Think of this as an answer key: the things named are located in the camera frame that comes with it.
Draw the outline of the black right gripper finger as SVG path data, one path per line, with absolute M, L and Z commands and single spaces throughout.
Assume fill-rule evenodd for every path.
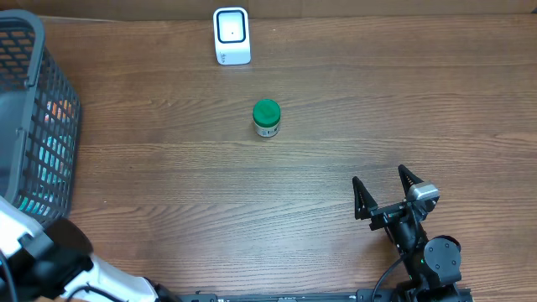
M 352 178 L 354 192 L 354 215 L 356 220 L 368 219 L 372 212 L 378 209 L 378 203 L 373 199 L 363 182 L 357 177 Z
M 416 185 L 424 181 L 412 173 L 404 164 L 398 166 L 399 178 L 401 180 L 404 193 L 406 195 L 415 195 Z

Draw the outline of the green lid jar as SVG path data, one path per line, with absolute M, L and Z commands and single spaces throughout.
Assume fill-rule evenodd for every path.
M 257 135 L 264 138 L 275 136 L 280 130 L 281 109 L 272 99 L 258 101 L 253 107 L 253 125 Z

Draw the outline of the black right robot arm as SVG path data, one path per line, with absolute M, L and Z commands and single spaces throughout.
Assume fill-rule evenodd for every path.
M 398 167 L 404 198 L 380 207 L 363 182 L 352 178 L 354 216 L 383 229 L 399 258 L 381 275 L 374 288 L 359 290 L 366 301 L 471 301 L 469 289 L 458 289 L 461 280 L 461 244 L 450 236 L 427 237 L 421 222 L 440 199 L 438 188 L 406 166 Z

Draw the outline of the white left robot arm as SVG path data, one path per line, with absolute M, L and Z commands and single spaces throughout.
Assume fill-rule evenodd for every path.
M 47 227 L 1 199 L 1 300 L 178 301 L 144 277 L 112 266 L 86 235 L 60 218 Z

